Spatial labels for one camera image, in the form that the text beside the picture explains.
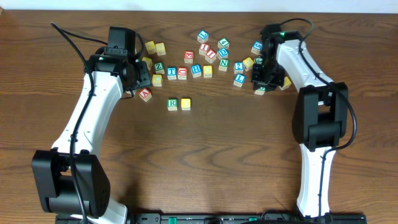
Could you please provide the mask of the green B block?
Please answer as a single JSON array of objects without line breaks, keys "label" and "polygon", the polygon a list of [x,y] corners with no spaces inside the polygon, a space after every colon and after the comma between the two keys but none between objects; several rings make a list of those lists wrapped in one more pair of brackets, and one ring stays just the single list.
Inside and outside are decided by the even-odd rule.
[{"label": "green B block", "polygon": [[255,95],[264,95],[266,92],[266,88],[265,87],[260,87],[257,90],[254,91]]}]

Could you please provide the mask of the green R block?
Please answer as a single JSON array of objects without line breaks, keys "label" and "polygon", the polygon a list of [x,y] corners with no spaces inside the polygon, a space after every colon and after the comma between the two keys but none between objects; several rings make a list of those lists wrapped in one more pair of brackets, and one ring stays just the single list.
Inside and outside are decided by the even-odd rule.
[{"label": "green R block", "polygon": [[167,109],[169,111],[177,111],[178,110],[178,99],[171,98],[167,100]]}]

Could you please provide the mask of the yellow O block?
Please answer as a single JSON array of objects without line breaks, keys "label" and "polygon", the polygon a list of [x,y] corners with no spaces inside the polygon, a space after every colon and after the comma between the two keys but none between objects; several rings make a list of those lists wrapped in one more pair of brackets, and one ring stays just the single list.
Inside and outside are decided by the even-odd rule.
[{"label": "yellow O block", "polygon": [[190,98],[182,98],[181,99],[181,109],[184,111],[191,110],[192,101]]},{"label": "yellow O block", "polygon": [[211,65],[203,66],[203,77],[211,78],[213,76],[213,67]]}]

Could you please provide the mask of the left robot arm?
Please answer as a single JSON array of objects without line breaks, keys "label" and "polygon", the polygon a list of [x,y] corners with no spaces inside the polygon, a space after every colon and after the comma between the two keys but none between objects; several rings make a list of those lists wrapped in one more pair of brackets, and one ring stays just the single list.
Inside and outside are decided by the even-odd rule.
[{"label": "left robot arm", "polygon": [[127,206],[110,197],[111,186],[98,156],[116,103],[125,91],[150,86],[145,62],[91,56],[78,103],[50,150],[38,150],[32,171],[40,205],[58,223],[128,223]]}]

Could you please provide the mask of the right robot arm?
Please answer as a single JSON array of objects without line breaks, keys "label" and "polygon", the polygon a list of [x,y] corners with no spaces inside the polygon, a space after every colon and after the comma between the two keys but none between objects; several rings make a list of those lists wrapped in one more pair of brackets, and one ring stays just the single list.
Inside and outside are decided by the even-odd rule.
[{"label": "right robot arm", "polygon": [[328,188],[335,153],[342,149],[347,114],[352,110],[348,87],[334,82],[312,59],[305,38],[281,24],[265,26],[260,33],[262,62],[253,66],[255,90],[283,88],[289,78],[298,95],[292,131],[302,154],[301,186],[296,207],[301,217],[319,219],[330,212]]}]

